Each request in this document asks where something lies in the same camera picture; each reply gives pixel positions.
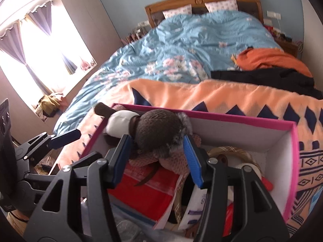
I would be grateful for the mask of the red item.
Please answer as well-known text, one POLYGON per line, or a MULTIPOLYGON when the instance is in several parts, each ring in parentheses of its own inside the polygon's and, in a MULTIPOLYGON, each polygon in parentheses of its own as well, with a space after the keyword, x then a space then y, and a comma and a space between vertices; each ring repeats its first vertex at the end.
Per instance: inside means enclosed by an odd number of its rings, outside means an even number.
POLYGON ((121 182, 108 193, 111 203, 127 214, 153 229, 164 229, 183 176, 159 167, 148 182, 139 186, 153 169, 153 165, 133 167, 127 163, 121 182))

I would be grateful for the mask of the left patterned white pillow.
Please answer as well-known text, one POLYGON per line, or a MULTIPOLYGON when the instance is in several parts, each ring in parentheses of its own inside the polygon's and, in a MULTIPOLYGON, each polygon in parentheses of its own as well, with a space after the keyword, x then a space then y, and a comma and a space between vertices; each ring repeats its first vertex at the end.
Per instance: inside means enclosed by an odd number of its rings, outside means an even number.
POLYGON ((192 5, 189 4, 176 9, 163 11, 163 15, 165 19, 171 18, 175 15, 192 15, 192 5))

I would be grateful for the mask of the white purple tube package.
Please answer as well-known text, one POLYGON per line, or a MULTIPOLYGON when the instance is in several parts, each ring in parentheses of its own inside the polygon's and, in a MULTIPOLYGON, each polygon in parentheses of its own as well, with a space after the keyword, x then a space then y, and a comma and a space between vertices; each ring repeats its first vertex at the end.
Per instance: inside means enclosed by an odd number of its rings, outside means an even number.
POLYGON ((179 230, 191 228, 200 220, 204 210, 206 195, 207 189, 201 190, 197 185, 194 186, 188 206, 178 226, 179 230))

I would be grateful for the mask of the red plastic toy pieces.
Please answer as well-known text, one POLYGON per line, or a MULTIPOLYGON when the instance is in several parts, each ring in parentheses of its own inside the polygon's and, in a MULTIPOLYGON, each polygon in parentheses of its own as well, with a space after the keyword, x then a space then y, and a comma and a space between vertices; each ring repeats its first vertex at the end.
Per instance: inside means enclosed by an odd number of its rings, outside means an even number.
MULTIPOLYGON (((272 191, 274 186, 273 184, 267 180, 265 177, 261 177, 261 182, 263 183, 265 189, 267 191, 272 191)), ((261 194, 260 190, 256 188, 255 185, 252 186, 252 195, 254 199, 254 210, 256 213, 260 213, 262 211, 266 211, 269 209, 269 205, 267 204, 264 196, 261 194)), ((232 224, 233 224, 233 212, 234 212, 234 203, 233 198, 228 200, 228 206, 226 210, 225 216, 225 225, 223 231, 223 237, 230 235, 232 224)))

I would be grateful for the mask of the light blue floral duvet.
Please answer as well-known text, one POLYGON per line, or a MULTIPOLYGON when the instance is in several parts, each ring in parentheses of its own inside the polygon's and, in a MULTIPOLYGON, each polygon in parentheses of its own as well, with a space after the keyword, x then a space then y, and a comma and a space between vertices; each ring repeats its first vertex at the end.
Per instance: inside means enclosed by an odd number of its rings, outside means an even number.
POLYGON ((245 49, 277 48, 255 17, 221 10, 203 15, 175 15, 142 39, 118 49, 101 65, 59 117, 54 133, 75 129, 109 89, 134 79, 197 84, 212 71, 234 68, 231 59, 245 49))

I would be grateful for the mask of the orange navy patterned blanket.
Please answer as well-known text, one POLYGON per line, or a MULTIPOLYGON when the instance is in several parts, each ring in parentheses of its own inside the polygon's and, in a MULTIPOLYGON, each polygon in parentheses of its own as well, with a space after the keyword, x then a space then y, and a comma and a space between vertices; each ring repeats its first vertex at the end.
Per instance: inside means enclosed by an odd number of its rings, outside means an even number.
POLYGON ((124 81, 111 88, 89 81, 55 125, 63 134, 83 124, 97 102, 135 104, 292 121, 299 138, 299 180, 287 228, 291 235, 308 223, 310 202, 322 185, 322 101, 294 92, 221 80, 198 84, 148 79, 124 81))

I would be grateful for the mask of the orange garment on bed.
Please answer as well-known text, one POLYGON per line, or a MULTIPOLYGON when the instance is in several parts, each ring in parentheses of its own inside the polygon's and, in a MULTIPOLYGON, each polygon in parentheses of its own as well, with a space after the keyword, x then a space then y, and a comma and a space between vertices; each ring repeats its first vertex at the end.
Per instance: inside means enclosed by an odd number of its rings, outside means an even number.
POLYGON ((302 61, 279 48, 247 48, 240 54, 233 54, 231 60, 243 71, 279 67, 294 69, 309 78, 313 77, 302 61))

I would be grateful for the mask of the nightstand clutter left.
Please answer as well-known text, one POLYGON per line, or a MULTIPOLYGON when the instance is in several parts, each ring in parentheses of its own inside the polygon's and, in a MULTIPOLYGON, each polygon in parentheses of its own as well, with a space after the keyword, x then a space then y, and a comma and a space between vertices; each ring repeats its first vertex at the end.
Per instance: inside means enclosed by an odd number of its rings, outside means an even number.
POLYGON ((151 25, 148 20, 139 22, 136 27, 134 27, 130 33, 124 38, 121 39, 123 45, 133 43, 135 41, 143 38, 151 29, 151 25))

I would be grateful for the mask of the white wall socket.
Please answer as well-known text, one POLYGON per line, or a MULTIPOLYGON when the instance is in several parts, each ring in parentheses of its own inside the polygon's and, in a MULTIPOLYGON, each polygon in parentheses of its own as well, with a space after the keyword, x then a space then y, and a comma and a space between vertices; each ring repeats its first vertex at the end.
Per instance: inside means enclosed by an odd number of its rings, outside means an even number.
POLYGON ((267 16, 272 19, 281 20, 281 14, 273 11, 267 11, 267 16))

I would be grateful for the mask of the pink cardboard storage box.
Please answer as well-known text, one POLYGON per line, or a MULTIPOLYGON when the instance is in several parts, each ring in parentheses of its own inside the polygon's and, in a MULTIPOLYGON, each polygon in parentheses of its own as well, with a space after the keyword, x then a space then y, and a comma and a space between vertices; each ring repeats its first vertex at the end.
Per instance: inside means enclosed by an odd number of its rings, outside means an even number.
MULTIPOLYGON (((138 114, 153 109, 130 105, 126 108, 138 114)), ((205 112, 184 112, 190 119, 197 147, 225 166, 228 200, 233 198, 234 212, 230 235, 221 241, 287 241, 286 221, 297 185, 298 142, 292 122, 246 116, 220 115, 205 112), (267 191, 261 177, 274 188, 267 191), (252 186, 264 196, 269 209, 256 213, 252 186)), ((95 131, 95 142, 107 125, 107 119, 95 131)), ((183 238, 197 235, 200 220, 191 228, 179 230, 183 238)))

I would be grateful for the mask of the right patterned white pillow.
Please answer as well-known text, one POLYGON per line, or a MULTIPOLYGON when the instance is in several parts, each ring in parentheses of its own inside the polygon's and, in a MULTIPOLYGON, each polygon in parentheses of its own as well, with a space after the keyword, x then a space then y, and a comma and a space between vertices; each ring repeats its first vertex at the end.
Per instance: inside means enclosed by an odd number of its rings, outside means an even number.
POLYGON ((219 2, 205 3, 208 12, 212 13, 220 10, 233 10, 238 11, 237 0, 224 0, 219 2))

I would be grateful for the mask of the black garment on bed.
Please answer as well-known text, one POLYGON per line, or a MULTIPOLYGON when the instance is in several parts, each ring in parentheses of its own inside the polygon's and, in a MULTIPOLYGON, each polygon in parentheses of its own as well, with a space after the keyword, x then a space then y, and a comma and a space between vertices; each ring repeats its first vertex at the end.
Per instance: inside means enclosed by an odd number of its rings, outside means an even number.
POLYGON ((252 71, 212 71, 211 77, 216 80, 269 86, 322 100, 322 92, 315 88, 314 79, 295 69, 273 67, 252 71))

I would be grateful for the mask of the brown grey plush toy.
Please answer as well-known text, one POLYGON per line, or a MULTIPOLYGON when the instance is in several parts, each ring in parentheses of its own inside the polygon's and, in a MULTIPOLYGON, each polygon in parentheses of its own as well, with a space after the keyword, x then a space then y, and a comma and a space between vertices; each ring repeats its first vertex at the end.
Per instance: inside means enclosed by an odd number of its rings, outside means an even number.
POLYGON ((158 159, 168 159, 182 147, 184 136, 193 135, 191 121, 185 113, 153 109, 140 115, 123 106, 110 108, 102 102, 96 104, 94 113, 107 119, 103 135, 108 145, 117 145, 124 135, 132 138, 133 157, 150 153, 158 159))

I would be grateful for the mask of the pink crochet plush bunny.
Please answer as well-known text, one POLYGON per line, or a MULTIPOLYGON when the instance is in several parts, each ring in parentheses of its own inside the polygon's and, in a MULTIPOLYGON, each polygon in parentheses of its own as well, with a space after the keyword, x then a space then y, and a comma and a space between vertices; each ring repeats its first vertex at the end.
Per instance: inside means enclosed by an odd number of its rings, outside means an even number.
POLYGON ((183 149, 184 136, 181 134, 173 143, 157 149, 137 149, 129 159, 129 164, 135 168, 149 167, 154 175, 160 168, 169 170, 178 175, 189 172, 188 162, 183 149))

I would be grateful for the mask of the wooden bed headboard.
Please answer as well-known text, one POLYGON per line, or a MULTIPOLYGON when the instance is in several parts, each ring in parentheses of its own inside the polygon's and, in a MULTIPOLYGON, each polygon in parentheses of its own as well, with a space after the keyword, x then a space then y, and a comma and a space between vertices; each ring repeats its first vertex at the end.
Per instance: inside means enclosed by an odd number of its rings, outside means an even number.
MULTIPOLYGON (((193 14, 204 14, 208 12, 205 3, 219 2, 225 0, 163 0, 145 7, 145 11, 151 28, 157 27, 163 20, 163 11, 173 10, 185 5, 192 6, 193 14)), ((261 0, 237 0, 238 10, 243 11, 263 22, 263 10, 261 0)))

